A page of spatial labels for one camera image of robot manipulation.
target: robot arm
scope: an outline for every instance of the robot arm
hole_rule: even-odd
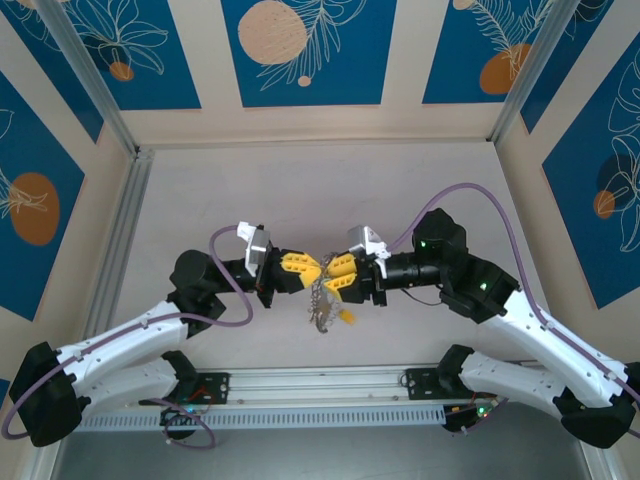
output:
[[[309,255],[273,247],[261,226],[242,222],[237,233],[247,242],[245,257],[223,265],[242,291],[257,293],[265,308],[271,307],[274,293],[298,292],[322,274]],[[27,352],[9,390],[14,403],[44,374],[69,363],[18,409],[35,446],[60,440],[97,412],[192,393],[195,369],[184,354],[172,350],[209,327],[188,314],[216,321],[225,311],[218,294],[233,288],[211,257],[196,250],[178,257],[170,280],[176,290],[139,317],[55,351],[45,342]],[[120,336],[103,344],[114,334]]]
[[[620,383],[637,391],[638,364],[605,356],[541,310],[542,322],[513,277],[469,254],[464,228],[442,209],[428,212],[416,226],[411,253],[390,255],[369,227],[356,227],[349,237],[352,247],[332,262],[328,273],[334,278],[324,284],[341,301],[386,306],[387,290],[436,285],[450,310],[480,328],[502,332],[547,369],[500,362],[454,345],[438,368],[443,387],[521,401],[559,418],[570,433],[600,448],[629,430],[635,408]],[[603,374],[585,352],[611,373]]]

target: beige wall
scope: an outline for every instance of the beige wall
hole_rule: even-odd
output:
[[[640,31],[637,0],[616,0],[531,135],[518,119],[498,146],[552,313],[586,341],[623,361],[640,360],[640,289],[598,310],[541,165]],[[618,444],[640,469],[640,442]]]
[[[46,340],[58,346],[78,337],[129,161],[108,128],[97,145],[92,142],[2,15],[0,46],[0,71],[85,173],[35,321],[0,308],[0,378],[11,380],[34,344]],[[0,418],[10,403],[4,402]],[[12,431],[21,431],[19,421]],[[25,454],[33,451],[30,445],[0,440],[0,478],[19,474]]]

